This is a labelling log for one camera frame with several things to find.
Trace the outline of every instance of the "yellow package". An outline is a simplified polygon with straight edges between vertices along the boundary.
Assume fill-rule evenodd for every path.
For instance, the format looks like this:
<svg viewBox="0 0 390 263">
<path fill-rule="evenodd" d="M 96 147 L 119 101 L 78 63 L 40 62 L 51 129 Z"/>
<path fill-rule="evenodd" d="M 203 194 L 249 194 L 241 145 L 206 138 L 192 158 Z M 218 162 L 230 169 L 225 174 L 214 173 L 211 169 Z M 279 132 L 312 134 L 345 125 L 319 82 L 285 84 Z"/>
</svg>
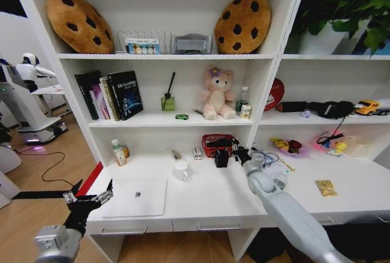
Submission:
<svg viewBox="0 0 390 263">
<path fill-rule="evenodd" d="M 333 188 L 333 184 L 330 180 L 317 180 L 316 185 L 324 197 L 337 195 L 337 192 Z"/>
</svg>

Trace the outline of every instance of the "pink teddy bear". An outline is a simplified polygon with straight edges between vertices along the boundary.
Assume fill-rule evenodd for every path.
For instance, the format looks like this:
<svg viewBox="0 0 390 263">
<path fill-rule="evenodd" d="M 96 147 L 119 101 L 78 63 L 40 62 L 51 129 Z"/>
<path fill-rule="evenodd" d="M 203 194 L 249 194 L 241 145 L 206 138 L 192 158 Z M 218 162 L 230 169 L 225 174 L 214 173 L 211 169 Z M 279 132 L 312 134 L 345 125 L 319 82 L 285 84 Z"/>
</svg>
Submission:
<svg viewBox="0 0 390 263">
<path fill-rule="evenodd" d="M 208 120 L 214 120 L 217 114 L 224 119 L 233 119 L 236 111 L 225 102 L 231 102 L 235 95 L 230 91 L 233 84 L 233 71 L 222 71 L 215 66 L 209 67 L 204 73 L 206 90 L 200 94 L 201 101 L 205 102 L 204 115 Z"/>
</svg>

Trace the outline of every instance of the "red tape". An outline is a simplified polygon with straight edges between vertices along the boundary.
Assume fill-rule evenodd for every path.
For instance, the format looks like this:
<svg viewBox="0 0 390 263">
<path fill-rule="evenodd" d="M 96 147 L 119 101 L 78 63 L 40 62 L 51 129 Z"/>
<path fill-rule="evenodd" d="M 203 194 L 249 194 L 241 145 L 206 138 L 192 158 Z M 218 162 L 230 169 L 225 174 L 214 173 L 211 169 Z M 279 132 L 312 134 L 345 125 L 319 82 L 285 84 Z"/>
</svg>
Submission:
<svg viewBox="0 0 390 263">
<path fill-rule="evenodd" d="M 92 187 L 93 183 L 95 182 L 95 180 L 99 176 L 99 174 L 102 171 L 102 169 L 103 169 L 103 165 L 102 165 L 102 162 L 100 161 L 96 165 L 96 167 L 94 168 L 94 170 L 92 171 L 90 176 L 85 180 L 83 186 L 81 186 L 80 190 L 77 192 L 76 197 L 83 196 L 83 195 L 87 194 L 87 192 Z"/>
</svg>

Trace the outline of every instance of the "green toy car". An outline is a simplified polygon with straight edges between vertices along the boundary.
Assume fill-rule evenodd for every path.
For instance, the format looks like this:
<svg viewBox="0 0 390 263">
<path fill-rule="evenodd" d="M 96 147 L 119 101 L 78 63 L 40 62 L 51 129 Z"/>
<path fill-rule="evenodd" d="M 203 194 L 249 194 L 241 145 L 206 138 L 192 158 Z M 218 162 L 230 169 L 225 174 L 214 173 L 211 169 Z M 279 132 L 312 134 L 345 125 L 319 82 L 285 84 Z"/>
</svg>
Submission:
<svg viewBox="0 0 390 263">
<path fill-rule="evenodd" d="M 188 120 L 188 115 L 187 114 L 177 114 L 175 116 L 175 119 L 179 119 L 179 120 Z"/>
</svg>

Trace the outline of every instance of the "book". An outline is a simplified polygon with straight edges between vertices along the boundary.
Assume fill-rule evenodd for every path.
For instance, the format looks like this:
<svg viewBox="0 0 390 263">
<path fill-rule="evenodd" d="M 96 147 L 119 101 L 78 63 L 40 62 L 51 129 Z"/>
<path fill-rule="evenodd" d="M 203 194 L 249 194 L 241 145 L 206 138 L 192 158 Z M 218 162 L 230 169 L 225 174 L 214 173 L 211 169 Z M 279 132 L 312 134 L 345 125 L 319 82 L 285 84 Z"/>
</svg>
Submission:
<svg viewBox="0 0 390 263">
<path fill-rule="evenodd" d="M 119 121 L 119 113 L 118 113 L 118 108 L 116 106 L 116 102 L 114 100 L 114 94 L 113 91 L 110 87 L 110 84 L 108 83 L 108 77 L 101 77 L 100 78 L 101 83 L 103 84 L 105 94 L 107 96 L 107 102 L 108 102 L 108 109 L 111 109 L 112 111 L 112 117 L 114 118 L 115 121 Z"/>
<path fill-rule="evenodd" d="M 97 112 L 97 116 L 99 117 L 99 119 L 105 119 L 104 118 L 104 115 L 102 113 L 101 110 L 99 110 L 99 105 L 98 105 L 98 101 L 96 100 L 96 97 L 95 97 L 95 93 L 93 91 L 90 91 L 90 94 L 91 94 L 91 99 L 92 99 L 92 103 L 93 103 L 93 106 Z"/>
<path fill-rule="evenodd" d="M 100 91 L 102 92 L 105 107 L 107 108 L 107 111 L 108 111 L 108 119 L 114 120 L 114 117 L 112 115 L 112 109 L 110 107 L 110 103 L 107 100 L 107 94 L 105 93 L 105 88 L 104 88 L 102 81 L 100 81 L 99 87 L 100 87 Z"/>
<path fill-rule="evenodd" d="M 128 120 L 143 110 L 135 71 L 109 73 L 107 77 L 122 120 Z"/>
<path fill-rule="evenodd" d="M 100 112 L 102 112 L 104 118 L 103 119 L 109 119 L 110 116 L 108 115 L 108 109 L 107 107 L 105 106 L 105 102 L 104 102 L 104 99 L 103 99 L 103 94 L 102 94 L 102 91 L 100 89 L 100 83 L 97 84 L 97 85 L 92 85 L 92 90 L 93 90 L 93 93 L 95 95 L 95 98 L 96 98 L 96 102 L 97 102 L 97 110 L 99 110 Z"/>
<path fill-rule="evenodd" d="M 75 74 L 77 84 L 79 85 L 81 94 L 84 98 L 85 104 L 87 105 L 88 111 L 90 112 L 92 120 L 98 120 L 98 111 L 95 109 L 92 101 L 90 90 L 92 90 L 92 84 L 99 83 L 100 71 L 95 70 L 91 72 Z"/>
</svg>

